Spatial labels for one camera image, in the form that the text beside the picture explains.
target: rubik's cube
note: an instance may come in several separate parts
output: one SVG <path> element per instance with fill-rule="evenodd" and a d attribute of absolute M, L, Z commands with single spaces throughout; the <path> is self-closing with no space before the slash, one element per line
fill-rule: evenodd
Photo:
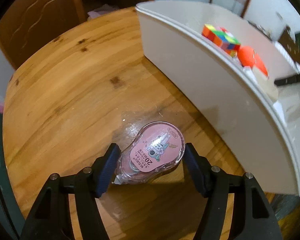
<path fill-rule="evenodd" d="M 215 28 L 210 24 L 205 24 L 201 34 L 231 57 L 234 57 L 241 46 L 240 42 L 224 28 Z"/>

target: black mount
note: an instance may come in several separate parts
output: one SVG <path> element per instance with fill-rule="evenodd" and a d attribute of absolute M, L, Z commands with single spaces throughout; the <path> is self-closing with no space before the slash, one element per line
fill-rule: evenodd
<path fill-rule="evenodd" d="M 74 240 L 68 194 L 74 194 L 84 240 L 109 240 L 95 198 L 106 192 L 121 151 L 112 143 L 103 157 L 75 175 L 51 174 L 26 219 L 20 240 Z M 234 211 L 229 240 L 282 240 L 270 204 L 251 173 L 235 176 L 211 166 L 191 143 L 183 157 L 194 185 L 208 198 L 194 240 L 219 240 L 229 193 Z"/>

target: pink correction tape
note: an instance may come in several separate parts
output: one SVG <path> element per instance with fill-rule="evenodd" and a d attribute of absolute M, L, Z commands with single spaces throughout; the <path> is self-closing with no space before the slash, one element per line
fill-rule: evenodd
<path fill-rule="evenodd" d="M 120 155 L 115 184 L 144 183 L 154 175 L 175 167 L 185 152 L 179 129 L 167 122 L 143 127 Z"/>

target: wooden table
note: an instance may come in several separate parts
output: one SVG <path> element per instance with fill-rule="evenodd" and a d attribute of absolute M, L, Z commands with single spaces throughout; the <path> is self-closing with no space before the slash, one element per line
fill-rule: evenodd
<path fill-rule="evenodd" d="M 133 8 L 44 46 L 13 75 L 3 113 L 5 161 L 23 215 L 51 173 L 77 173 L 111 142 L 125 149 L 152 121 L 171 122 L 212 165 L 243 174 L 208 121 L 144 57 Z M 230 228 L 233 198 L 228 202 L 221 239 Z M 111 240 L 192 239 L 205 203 L 183 165 L 148 184 L 111 185 L 97 199 Z M 70 206 L 74 235 L 82 239 L 73 195 Z"/>

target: white container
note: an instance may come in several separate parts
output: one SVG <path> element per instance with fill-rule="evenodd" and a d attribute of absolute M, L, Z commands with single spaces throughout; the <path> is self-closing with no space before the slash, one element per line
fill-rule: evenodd
<path fill-rule="evenodd" d="M 242 67 L 200 33 L 204 24 L 222 26 L 257 51 L 271 78 L 294 74 L 274 45 L 217 5 L 156 1 L 136 9 L 145 56 L 194 103 L 243 168 L 264 191 L 300 195 L 300 84 L 279 92 L 285 125 Z"/>

